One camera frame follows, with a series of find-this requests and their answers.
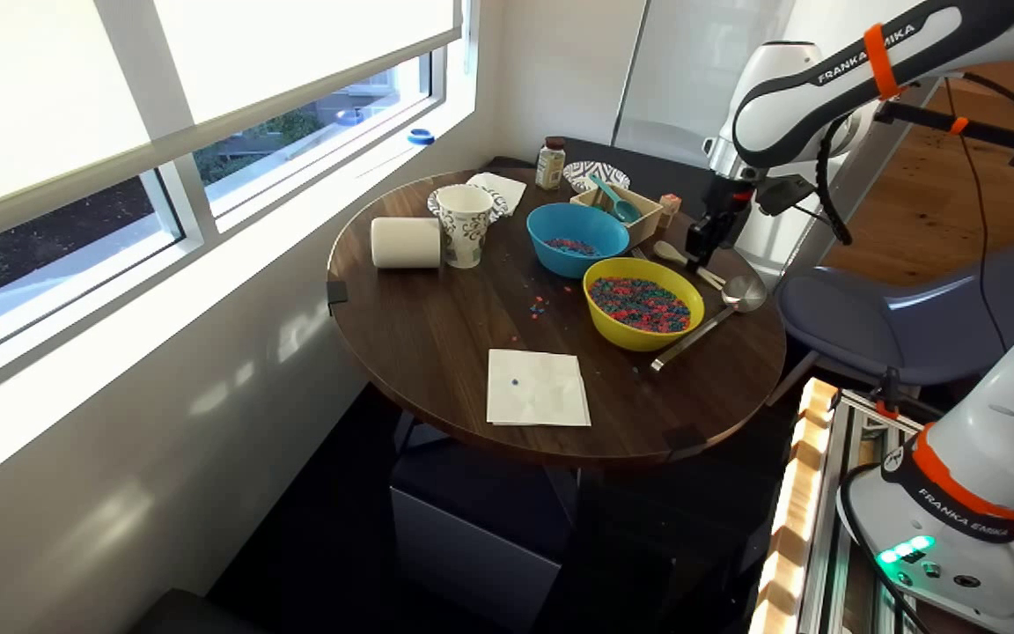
mug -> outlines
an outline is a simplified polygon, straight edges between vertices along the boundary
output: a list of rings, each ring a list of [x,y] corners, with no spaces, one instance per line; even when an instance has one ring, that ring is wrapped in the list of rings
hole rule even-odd
[[[428,209],[438,211],[446,236],[442,262],[449,269],[480,269],[498,199],[475,185],[438,188],[428,199]]]
[[[438,220],[373,220],[368,221],[373,269],[439,269]]]

window blind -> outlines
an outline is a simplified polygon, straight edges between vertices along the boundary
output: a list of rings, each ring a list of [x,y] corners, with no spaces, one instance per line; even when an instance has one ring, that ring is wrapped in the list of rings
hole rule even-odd
[[[461,32],[456,0],[0,0],[0,229]]]

bottle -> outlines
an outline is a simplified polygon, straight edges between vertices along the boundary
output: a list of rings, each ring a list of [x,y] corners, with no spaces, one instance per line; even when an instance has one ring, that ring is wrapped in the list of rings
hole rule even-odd
[[[534,188],[557,192],[562,185],[562,168],[567,168],[567,142],[546,139],[534,161]]]

round wooden table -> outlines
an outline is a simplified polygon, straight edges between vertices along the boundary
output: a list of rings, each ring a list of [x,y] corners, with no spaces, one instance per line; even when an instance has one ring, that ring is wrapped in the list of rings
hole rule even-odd
[[[475,273],[375,273],[368,221],[427,220],[428,192],[468,173],[428,177],[357,211],[329,256],[329,307],[349,353],[368,380],[412,415],[456,440],[516,452],[526,459],[624,470],[662,467],[732,438],[783,380],[785,333],[771,302],[740,315],[688,349],[662,374],[652,356],[614,349],[596,334],[577,282],[553,279],[532,254],[526,216],[543,202],[527,188],[510,220],[494,221]],[[749,273],[722,252],[719,275]],[[704,282],[709,315],[722,307]],[[593,427],[489,427],[489,349],[574,353],[587,387]]]

yellow bowl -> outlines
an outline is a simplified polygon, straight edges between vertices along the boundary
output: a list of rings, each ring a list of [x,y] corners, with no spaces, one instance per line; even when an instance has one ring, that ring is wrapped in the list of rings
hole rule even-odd
[[[655,282],[660,290],[672,292],[691,312],[691,317],[681,333],[649,333],[649,328],[624,323],[593,300],[593,285],[597,279]],[[614,342],[615,349],[628,349],[628,353],[664,349],[670,342],[684,337],[688,333],[694,333],[704,322],[704,297],[672,269],[644,262],[644,256],[608,256],[608,262],[593,266],[582,275],[582,292],[587,300],[587,317],[597,328],[597,334],[604,342]]]

